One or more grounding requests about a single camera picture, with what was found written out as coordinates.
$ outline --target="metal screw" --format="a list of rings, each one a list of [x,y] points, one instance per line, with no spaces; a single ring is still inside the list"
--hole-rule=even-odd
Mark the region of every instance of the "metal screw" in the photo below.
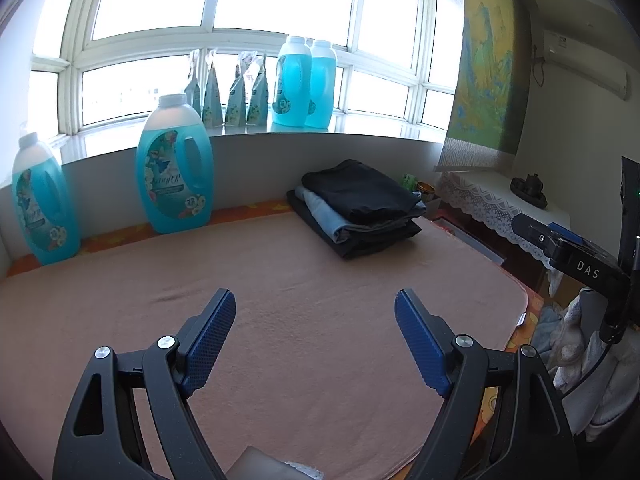
[[[111,350],[108,346],[101,346],[94,352],[94,355],[97,359],[104,359],[110,353],[111,353]]]
[[[468,335],[459,335],[456,338],[456,345],[462,346],[462,348],[469,348],[474,343],[474,340],[471,339]]]
[[[171,348],[175,344],[175,339],[170,335],[166,335],[158,339],[158,347]]]
[[[525,357],[535,357],[537,354],[536,349],[531,345],[522,345],[520,351]]]

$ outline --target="lace tablecloth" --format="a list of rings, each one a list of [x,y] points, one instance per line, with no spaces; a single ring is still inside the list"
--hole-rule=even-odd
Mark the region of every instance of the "lace tablecloth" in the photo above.
[[[445,202],[462,209],[541,262],[547,269],[549,295],[553,297],[562,280],[562,272],[551,267],[541,249],[513,232],[511,219],[524,213],[545,225],[555,222],[570,229],[569,215],[551,202],[545,210],[532,206],[511,192],[510,183],[510,179],[493,171],[446,172],[442,174],[437,193]]]

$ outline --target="bottle label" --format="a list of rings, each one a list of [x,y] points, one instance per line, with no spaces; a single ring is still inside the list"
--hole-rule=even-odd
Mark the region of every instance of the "bottle label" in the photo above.
[[[20,174],[15,190],[18,216],[26,237],[41,251],[62,247],[66,243],[66,229],[52,224],[44,216],[31,186],[31,170]]]
[[[276,97],[273,100],[273,111],[277,114],[286,114],[291,110],[291,101],[284,95],[284,62],[287,56],[281,56],[276,64]]]
[[[188,218],[200,213],[207,199],[185,184],[175,156],[176,130],[158,135],[146,153],[145,188],[152,204],[165,216]]]

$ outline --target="cable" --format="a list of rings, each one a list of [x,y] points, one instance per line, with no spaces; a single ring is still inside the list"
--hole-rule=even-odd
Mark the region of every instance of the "cable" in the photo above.
[[[538,84],[538,86],[540,88],[543,87],[543,85],[545,84],[545,63],[546,60],[544,57],[536,57],[536,54],[538,53],[538,46],[534,45],[533,46],[533,65],[531,67],[531,73],[533,74],[533,79],[536,81],[536,83]],[[540,72],[542,72],[542,82],[538,81],[538,78],[536,77],[536,63],[540,63]]]
[[[580,380],[574,384],[574,386],[572,386],[571,388],[569,388],[565,394],[562,395],[561,399],[564,399],[566,396],[568,396],[569,394],[572,394],[575,390],[577,390],[578,386],[580,386],[584,381],[586,381],[591,374],[594,373],[594,371],[596,370],[596,368],[598,366],[600,366],[600,364],[604,361],[604,357],[609,353],[609,350],[611,350],[611,345],[608,344],[607,346],[605,346],[604,352],[600,355],[600,357],[598,358],[598,360],[596,361],[596,364],[594,364],[591,369],[585,373]]]

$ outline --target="detergent bottle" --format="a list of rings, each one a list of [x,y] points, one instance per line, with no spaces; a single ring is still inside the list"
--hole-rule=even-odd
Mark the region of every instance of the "detergent bottle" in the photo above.
[[[213,152],[185,94],[163,95],[146,120],[136,152],[136,179],[155,231],[184,231],[209,221]]]
[[[18,145],[12,191],[27,244],[43,265],[70,258],[80,248],[80,233],[62,168],[36,132]]]
[[[302,127],[309,111],[311,50],[306,38],[289,36],[280,49],[276,63],[276,95],[273,122]]]
[[[334,113],[335,71],[337,57],[331,42],[314,40],[311,47],[311,85],[306,126],[326,128]]]

